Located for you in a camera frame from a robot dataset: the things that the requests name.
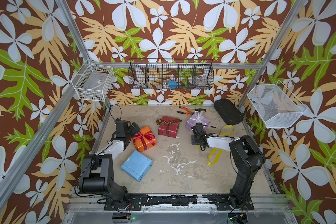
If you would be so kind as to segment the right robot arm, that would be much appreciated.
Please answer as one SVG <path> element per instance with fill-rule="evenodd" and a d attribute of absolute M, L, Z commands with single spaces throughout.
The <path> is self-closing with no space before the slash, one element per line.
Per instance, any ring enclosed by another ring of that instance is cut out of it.
<path fill-rule="evenodd" d="M 265 156 L 249 135 L 231 137 L 230 133 L 206 133 L 206 127 L 208 126 L 197 123 L 191 128 L 192 145 L 198 145 L 202 151 L 211 147 L 230 153 L 237 177 L 230 189 L 228 204 L 234 210 L 244 208 L 248 203 L 254 178 L 266 161 Z"/>

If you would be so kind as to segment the blue gift box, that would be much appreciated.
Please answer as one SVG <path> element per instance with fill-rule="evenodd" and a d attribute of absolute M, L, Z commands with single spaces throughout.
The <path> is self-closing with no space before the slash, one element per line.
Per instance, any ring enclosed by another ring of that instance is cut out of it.
<path fill-rule="evenodd" d="M 140 182 L 150 170 L 153 161 L 138 151 L 134 151 L 121 165 L 121 170 Z"/>

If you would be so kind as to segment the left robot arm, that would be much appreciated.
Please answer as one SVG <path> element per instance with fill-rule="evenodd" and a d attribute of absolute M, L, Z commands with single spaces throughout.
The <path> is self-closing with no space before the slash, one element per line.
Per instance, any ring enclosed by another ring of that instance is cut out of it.
<path fill-rule="evenodd" d="M 129 204 L 128 190 L 115 182 L 113 162 L 141 129 L 134 122 L 121 119 L 114 122 L 116 131 L 108 140 L 108 145 L 103 150 L 84 157 L 78 191 L 81 194 L 102 195 L 112 202 L 115 209 L 123 210 Z"/>

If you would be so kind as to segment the yellow ribbon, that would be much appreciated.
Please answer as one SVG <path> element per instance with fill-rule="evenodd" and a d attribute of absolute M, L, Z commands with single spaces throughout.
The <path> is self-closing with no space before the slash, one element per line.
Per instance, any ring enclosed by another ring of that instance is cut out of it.
<path fill-rule="evenodd" d="M 225 125 L 222 127 L 219 135 L 212 136 L 207 139 L 208 147 L 212 148 L 207 157 L 207 164 L 209 166 L 215 165 L 218 162 L 223 151 L 231 151 L 229 144 L 234 141 L 235 138 L 230 137 L 229 135 L 233 132 L 234 126 Z"/>

